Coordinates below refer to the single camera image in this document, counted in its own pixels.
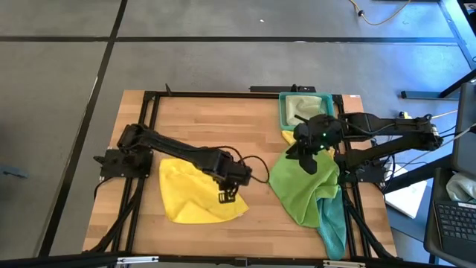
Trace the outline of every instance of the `black metal frame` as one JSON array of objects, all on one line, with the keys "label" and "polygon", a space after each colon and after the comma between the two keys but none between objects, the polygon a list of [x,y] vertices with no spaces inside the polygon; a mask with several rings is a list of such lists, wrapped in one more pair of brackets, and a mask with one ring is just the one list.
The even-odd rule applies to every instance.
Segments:
[{"label": "black metal frame", "polygon": [[[154,100],[152,107],[152,114],[150,118],[149,127],[154,127],[158,114],[158,105],[160,97],[195,97],[195,98],[263,98],[263,99],[278,99],[278,93],[233,93],[233,92],[174,92],[172,93],[167,86],[166,92],[145,92],[144,99],[141,107],[141,114],[139,116],[139,123],[144,122],[147,107],[149,102]],[[344,112],[344,103],[342,101],[341,95],[333,95],[333,100],[338,107],[339,112]],[[350,149],[350,143],[344,143],[346,149]],[[122,203],[129,200],[130,195],[130,186],[131,184],[125,184],[124,192],[121,199],[121,209],[123,210]],[[57,257],[42,257],[42,258],[31,258],[31,259],[21,259],[21,260],[9,260],[9,261],[0,261],[1,265],[6,267],[34,267],[34,265],[41,266],[47,265],[48,267],[62,267],[64,262],[68,262],[72,267],[96,267],[98,263],[102,265],[109,264],[109,267],[114,266],[114,256],[121,257],[132,257],[132,256],[142,256],[137,254],[132,254],[132,244],[135,235],[135,229],[138,221],[138,209],[140,208],[141,194],[144,186],[144,178],[138,181],[138,188],[136,188],[136,193],[138,194],[138,204],[132,209],[132,219],[129,227],[129,233],[126,239],[126,251],[114,251],[112,252],[103,252],[103,253],[93,253],[85,252],[81,255],[66,255],[66,256],[57,256]],[[356,205],[356,210],[358,214],[363,219],[363,211],[361,206],[360,193],[358,189],[358,183],[352,185],[354,203]],[[345,211],[345,220],[347,225],[347,234],[349,236],[348,244],[350,249],[350,259],[348,261],[365,263],[367,267],[434,267],[431,264],[417,264],[413,262],[402,261],[397,258],[386,258],[378,259],[372,258],[370,254],[369,243],[366,240],[365,236],[362,235],[361,239],[362,246],[364,249],[364,256],[357,256],[356,254],[356,245],[355,239],[353,237],[352,223],[350,222],[349,211]],[[115,237],[115,241],[118,244],[120,240],[120,232]],[[235,257],[200,257],[200,256],[178,256],[178,255],[159,255],[158,259],[160,262],[181,262],[181,263],[207,263],[207,264],[231,264],[237,267],[246,267],[252,264],[268,264],[268,265],[313,265],[315,267],[322,267],[323,265],[329,265],[329,261],[324,259],[301,259],[301,258],[235,258]]]},{"label": "black metal frame", "polygon": [[[149,106],[149,102],[153,99],[154,104],[152,108],[152,114],[150,117],[150,124],[149,128],[154,129],[155,122],[157,120],[157,111],[158,111],[158,105],[159,105],[159,100],[160,97],[195,97],[195,98],[261,98],[261,99],[278,99],[279,98],[279,93],[276,92],[270,92],[270,93],[262,93],[262,92],[250,92],[250,93],[241,93],[241,92],[174,92],[172,93],[170,91],[170,88],[168,86],[167,91],[165,92],[145,92],[144,93],[144,98],[143,98],[143,103],[141,106],[141,114],[139,115],[139,124],[142,124],[144,122],[146,113],[147,113],[147,107]],[[335,101],[335,104],[338,107],[339,113],[344,112],[344,102],[342,101],[342,96],[341,95],[333,95],[332,96],[333,100]],[[350,149],[350,143],[347,142],[345,144],[346,150]],[[141,201],[141,195],[142,191],[144,189],[144,180],[139,179],[138,183],[141,183],[141,186],[139,189],[139,204],[138,207],[134,208],[132,212],[132,218],[130,222],[130,227],[129,227],[129,233],[127,235],[127,240],[126,240],[126,252],[130,252],[132,254],[132,246],[133,246],[133,239],[135,236],[135,227],[137,226],[137,221],[138,221],[138,209],[140,206],[140,201]],[[123,208],[125,207],[127,200],[129,200],[130,196],[130,188],[132,184],[132,178],[127,178],[126,183],[124,185],[124,191],[123,191],[123,196],[121,198],[121,203],[120,203],[120,211],[119,214],[123,211]],[[364,219],[364,213],[363,213],[363,208],[361,204],[361,198],[360,198],[360,192],[358,189],[358,183],[352,185],[353,189],[353,202],[355,203],[356,209],[359,213],[359,215]],[[350,214],[348,211],[345,211],[345,220],[346,220],[346,226],[347,226],[347,236],[349,239],[347,239],[348,246],[349,246],[349,251],[350,251],[350,257],[354,258],[357,256],[356,254],[356,242],[355,238],[353,235],[353,230],[352,230],[352,223],[350,219]],[[362,247],[364,249],[364,256],[365,257],[371,257],[370,253],[370,245],[361,232],[361,240],[362,240]],[[113,240],[113,246],[112,246],[112,252],[119,252],[118,247],[120,243],[120,232],[116,235],[115,239]],[[159,256],[161,261],[167,261],[171,260],[174,261],[175,259],[178,262],[203,262],[206,261],[208,263],[212,264],[233,264],[235,266],[243,266],[242,264],[249,265],[251,263],[255,264],[295,264],[296,265],[321,265],[323,260],[317,260],[317,259],[312,259],[312,260],[304,260],[304,259],[267,259],[267,258],[232,258],[232,257],[189,257],[189,256]]]}]

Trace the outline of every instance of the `black bracket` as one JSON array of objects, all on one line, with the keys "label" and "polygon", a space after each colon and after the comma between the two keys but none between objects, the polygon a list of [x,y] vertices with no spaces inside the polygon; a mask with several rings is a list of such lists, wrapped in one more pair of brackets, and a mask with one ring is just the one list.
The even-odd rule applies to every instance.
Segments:
[{"label": "black bracket", "polygon": [[235,258],[234,266],[236,267],[247,267],[248,259],[247,258]]},{"label": "black bracket", "polygon": [[157,92],[146,91],[146,92],[144,92],[144,96],[143,96],[142,100],[149,102],[149,101],[153,100],[156,95],[157,95]]},{"label": "black bracket", "polygon": [[337,104],[339,113],[344,113],[344,100],[342,99],[342,95],[332,94],[332,100]]},{"label": "black bracket", "polygon": [[250,86],[250,92],[316,92],[314,86]]},{"label": "black bracket", "polygon": [[384,161],[373,161],[364,165],[361,169],[356,170],[355,173],[343,173],[339,176],[339,183],[345,182],[384,182],[385,167]]},{"label": "black bracket", "polygon": [[121,150],[107,150],[104,156],[94,160],[102,164],[100,176],[104,178],[147,178],[150,175],[153,151],[139,150],[125,154]]},{"label": "black bracket", "polygon": [[167,85],[167,83],[165,83],[165,90],[167,91],[169,97],[172,97],[172,90],[170,90],[170,87],[169,85]]}]

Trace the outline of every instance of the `keyboard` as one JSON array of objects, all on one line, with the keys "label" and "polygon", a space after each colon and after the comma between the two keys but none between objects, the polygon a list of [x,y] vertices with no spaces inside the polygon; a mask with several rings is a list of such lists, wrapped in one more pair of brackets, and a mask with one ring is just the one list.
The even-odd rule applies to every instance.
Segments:
[{"label": "keyboard", "polygon": [[440,243],[444,252],[476,261],[476,205],[434,201]]}]

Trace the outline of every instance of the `green cloth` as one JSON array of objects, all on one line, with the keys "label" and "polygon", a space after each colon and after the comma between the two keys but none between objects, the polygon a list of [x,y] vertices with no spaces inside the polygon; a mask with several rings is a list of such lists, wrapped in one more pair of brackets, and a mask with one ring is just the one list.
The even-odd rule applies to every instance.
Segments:
[{"label": "green cloth", "polygon": [[320,217],[316,201],[335,197],[339,168],[325,150],[314,156],[314,160],[318,172],[310,175],[299,166],[298,160],[287,159],[286,153],[282,153],[271,170],[269,184],[298,225],[317,228]]}]

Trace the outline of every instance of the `yellow cloth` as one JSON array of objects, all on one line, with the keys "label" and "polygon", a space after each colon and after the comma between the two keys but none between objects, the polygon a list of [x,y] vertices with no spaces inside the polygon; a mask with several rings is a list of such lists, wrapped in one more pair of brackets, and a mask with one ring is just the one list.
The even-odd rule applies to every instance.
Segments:
[{"label": "yellow cloth", "polygon": [[[296,140],[292,136],[292,134],[293,134],[293,132],[289,131],[289,130],[281,131],[281,135],[283,135],[283,138],[289,143],[289,145],[293,145],[296,142]],[[329,152],[331,157],[334,157],[334,153],[335,153],[334,148],[332,148],[332,147],[329,148],[329,150],[327,152]]]},{"label": "yellow cloth", "polygon": [[163,159],[159,177],[165,213],[174,223],[221,223],[248,210],[239,194],[233,203],[218,202],[217,183],[184,160]]}]

